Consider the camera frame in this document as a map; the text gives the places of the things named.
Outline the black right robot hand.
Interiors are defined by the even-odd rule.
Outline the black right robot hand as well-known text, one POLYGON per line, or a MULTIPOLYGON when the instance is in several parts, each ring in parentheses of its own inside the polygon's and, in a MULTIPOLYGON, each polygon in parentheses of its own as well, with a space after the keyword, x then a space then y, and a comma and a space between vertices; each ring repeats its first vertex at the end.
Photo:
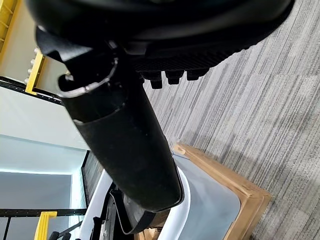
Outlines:
POLYGON ((167 139, 143 88, 178 84, 259 43, 292 0, 28 0, 40 51, 68 70, 58 96, 115 184, 147 211, 183 201, 167 139))

